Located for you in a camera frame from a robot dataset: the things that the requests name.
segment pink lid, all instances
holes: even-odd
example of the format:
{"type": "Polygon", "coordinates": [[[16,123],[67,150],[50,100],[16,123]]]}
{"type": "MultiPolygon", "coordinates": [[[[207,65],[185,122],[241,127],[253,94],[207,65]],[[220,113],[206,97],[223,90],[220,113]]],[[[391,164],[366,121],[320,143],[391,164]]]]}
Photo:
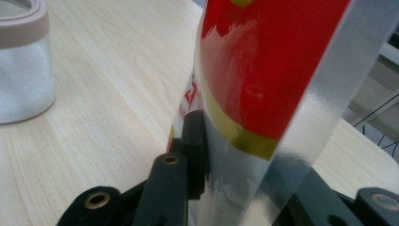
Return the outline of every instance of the pink lid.
{"type": "Polygon", "coordinates": [[[43,0],[7,0],[29,10],[18,16],[0,17],[0,49],[27,45],[44,38],[50,30],[43,0]]]}

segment yellow stripe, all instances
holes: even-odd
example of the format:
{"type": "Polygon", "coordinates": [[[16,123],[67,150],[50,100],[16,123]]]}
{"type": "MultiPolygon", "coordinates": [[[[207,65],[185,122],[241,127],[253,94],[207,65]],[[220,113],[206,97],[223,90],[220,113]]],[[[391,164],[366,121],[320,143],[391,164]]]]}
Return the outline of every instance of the yellow stripe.
{"type": "Polygon", "coordinates": [[[204,103],[207,105],[207,115],[222,136],[242,152],[270,160],[279,141],[252,133],[233,121],[216,102],[203,75],[198,75],[200,77],[202,97],[205,99],[204,103]]]}

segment snack bag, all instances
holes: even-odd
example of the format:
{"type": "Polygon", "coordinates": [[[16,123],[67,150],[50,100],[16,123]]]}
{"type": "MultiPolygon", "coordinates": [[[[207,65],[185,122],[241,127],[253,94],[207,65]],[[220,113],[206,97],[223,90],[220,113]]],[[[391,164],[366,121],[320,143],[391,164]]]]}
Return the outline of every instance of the snack bag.
{"type": "MultiPolygon", "coordinates": [[[[170,133],[180,137],[184,116],[205,111],[212,176],[201,200],[190,203],[190,224],[242,221],[311,80],[330,76],[317,72],[351,5],[350,0],[207,2],[194,70],[170,133]]],[[[364,73],[355,72],[351,84],[359,84],[364,73]]],[[[348,100],[340,99],[337,108],[343,110],[354,90],[342,90],[348,100]]]]}

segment wood grain surface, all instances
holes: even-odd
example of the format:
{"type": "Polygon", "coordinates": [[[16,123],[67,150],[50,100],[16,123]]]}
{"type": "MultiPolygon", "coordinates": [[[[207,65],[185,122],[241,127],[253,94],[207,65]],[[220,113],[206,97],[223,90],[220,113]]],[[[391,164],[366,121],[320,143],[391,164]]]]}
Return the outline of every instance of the wood grain surface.
{"type": "MultiPolygon", "coordinates": [[[[47,0],[57,96],[0,125],[0,225],[55,225],[94,186],[120,191],[165,151],[191,73],[201,8],[190,0],[47,0]]],[[[399,193],[399,168],[341,121],[316,169],[354,196],[399,193]]]]}

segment black wire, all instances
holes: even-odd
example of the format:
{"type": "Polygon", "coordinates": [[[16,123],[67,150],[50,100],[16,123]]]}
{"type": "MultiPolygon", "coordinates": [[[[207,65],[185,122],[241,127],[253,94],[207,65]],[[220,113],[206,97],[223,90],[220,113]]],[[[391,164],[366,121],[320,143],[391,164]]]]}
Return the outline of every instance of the black wire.
{"type": "Polygon", "coordinates": [[[396,150],[396,147],[397,147],[397,146],[398,146],[398,145],[396,144],[395,147],[393,148],[392,157],[395,156],[395,150],[396,150]]]}
{"type": "Polygon", "coordinates": [[[382,141],[382,139],[383,139],[384,137],[385,137],[385,135],[383,135],[382,138],[379,140],[378,146],[379,146],[379,144],[381,143],[381,141],[382,141]]]}
{"type": "Polygon", "coordinates": [[[395,145],[395,144],[397,144],[397,143],[399,143],[399,140],[398,140],[398,141],[396,141],[396,142],[393,142],[392,144],[390,144],[390,145],[387,145],[387,146],[385,146],[385,147],[383,147],[383,148],[381,148],[381,149],[386,149],[386,148],[389,148],[390,146],[392,146],[392,145],[395,145]]]}

